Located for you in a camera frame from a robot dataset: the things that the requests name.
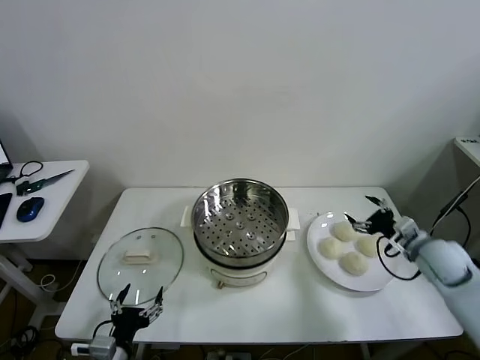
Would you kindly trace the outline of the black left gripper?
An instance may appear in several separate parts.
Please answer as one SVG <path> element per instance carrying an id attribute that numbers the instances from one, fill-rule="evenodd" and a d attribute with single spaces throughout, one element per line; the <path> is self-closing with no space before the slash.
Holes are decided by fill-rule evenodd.
<path id="1" fill-rule="evenodd" d="M 128 283 L 117 295 L 116 299 L 109 301 L 111 320 L 114 326 L 112 336 L 117 345 L 131 345 L 135 334 L 147 328 L 163 313 L 163 293 L 161 287 L 154 298 L 154 303 L 145 308 L 122 307 L 129 292 L 131 284 Z"/>

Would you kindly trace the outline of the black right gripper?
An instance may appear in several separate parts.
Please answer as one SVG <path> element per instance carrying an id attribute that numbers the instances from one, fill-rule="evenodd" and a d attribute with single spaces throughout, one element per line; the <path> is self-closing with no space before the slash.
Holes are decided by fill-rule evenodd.
<path id="1" fill-rule="evenodd" d="M 380 233 L 383 236 L 393 236 L 395 234 L 395 219 L 392 210 L 388 210 L 388 203 L 384 198 L 375 196 L 364 196 L 368 201 L 379 207 L 379 210 L 373 213 L 368 220 L 359 221 L 344 212 L 344 217 L 355 231 L 368 231 L 369 234 Z"/>

